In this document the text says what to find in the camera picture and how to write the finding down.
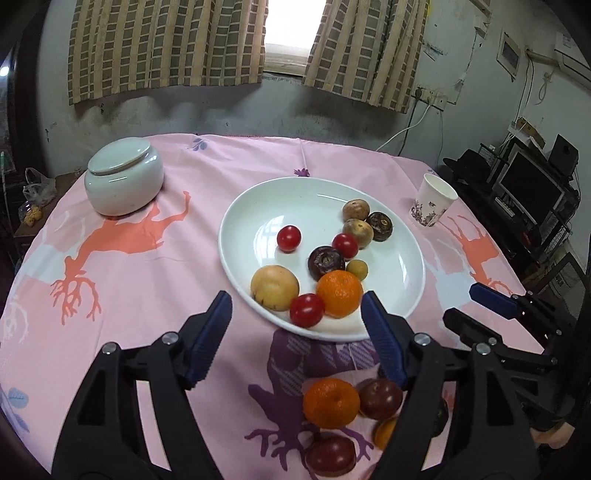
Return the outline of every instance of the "curtain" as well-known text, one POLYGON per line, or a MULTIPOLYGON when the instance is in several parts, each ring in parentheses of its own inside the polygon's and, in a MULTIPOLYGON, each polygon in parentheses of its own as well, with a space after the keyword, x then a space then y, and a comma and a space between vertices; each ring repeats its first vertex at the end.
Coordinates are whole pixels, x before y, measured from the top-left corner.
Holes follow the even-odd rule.
POLYGON ((304 84, 406 113, 428 0, 326 0, 304 84))
POLYGON ((260 83, 268 0, 77 0, 70 105, 172 85, 260 83))

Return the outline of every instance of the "dark red tomato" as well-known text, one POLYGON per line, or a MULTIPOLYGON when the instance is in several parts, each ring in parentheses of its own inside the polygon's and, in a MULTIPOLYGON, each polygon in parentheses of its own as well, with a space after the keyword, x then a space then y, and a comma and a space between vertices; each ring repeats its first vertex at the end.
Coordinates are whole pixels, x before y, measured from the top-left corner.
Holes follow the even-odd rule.
POLYGON ((301 232, 298 227, 287 225, 277 234, 277 246, 280 250, 293 252, 301 242, 301 232))
POLYGON ((300 295, 291 302, 290 319, 294 325, 310 328, 322 320, 324 302, 315 293, 300 295))
POLYGON ((333 240, 333 248, 336 248, 345 260, 351 260, 357 252, 359 252, 359 245, 353 235, 348 233, 339 233, 333 240))

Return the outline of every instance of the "paper cup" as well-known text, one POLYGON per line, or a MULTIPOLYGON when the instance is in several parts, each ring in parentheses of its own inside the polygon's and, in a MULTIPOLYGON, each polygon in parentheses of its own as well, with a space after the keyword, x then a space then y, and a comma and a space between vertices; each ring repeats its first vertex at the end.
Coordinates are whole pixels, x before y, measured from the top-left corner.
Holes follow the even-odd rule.
POLYGON ((456 191, 446 181, 426 173, 410 209, 411 218, 422 226, 433 226, 457 200, 456 191))

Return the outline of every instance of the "orange fruit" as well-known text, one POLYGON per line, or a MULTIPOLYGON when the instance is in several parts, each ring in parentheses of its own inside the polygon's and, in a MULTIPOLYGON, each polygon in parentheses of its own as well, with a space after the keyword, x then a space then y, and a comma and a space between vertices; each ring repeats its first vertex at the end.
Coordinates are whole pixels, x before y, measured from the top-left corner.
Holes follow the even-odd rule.
POLYGON ((304 395, 304 416, 321 429, 340 429, 359 412, 359 394, 338 378, 317 381, 304 395))
POLYGON ((385 420, 375 429, 374 445, 380 450, 384 451, 386 449, 386 445, 388 445, 388 442, 390 441, 390 437, 394 432, 397 421, 397 417, 385 420))
POLYGON ((341 319, 357 310, 363 287, 352 273, 334 270, 321 277, 316 285, 316 294, 324 301, 324 312, 341 319))

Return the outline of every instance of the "metal screw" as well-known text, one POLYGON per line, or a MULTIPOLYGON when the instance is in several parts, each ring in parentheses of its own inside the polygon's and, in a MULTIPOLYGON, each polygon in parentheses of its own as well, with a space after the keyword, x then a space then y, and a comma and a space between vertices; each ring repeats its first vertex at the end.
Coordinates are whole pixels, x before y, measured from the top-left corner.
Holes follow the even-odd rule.
POLYGON ((414 341, 419 345, 426 346, 429 343, 431 343, 431 337, 429 337, 429 335, 427 335, 426 333, 418 333, 414 336, 414 341))
POLYGON ((117 344, 115 342, 108 342, 103 345, 103 348, 100 351, 102 351, 105 355, 110 355, 114 353, 115 350, 117 350, 117 344))
POLYGON ((476 345, 476 351, 481 355, 488 355, 491 352, 491 347, 485 343, 479 343, 476 345))
POLYGON ((173 343, 178 342, 178 333, 177 332, 167 332, 162 335, 162 343, 165 345, 172 345, 173 343))

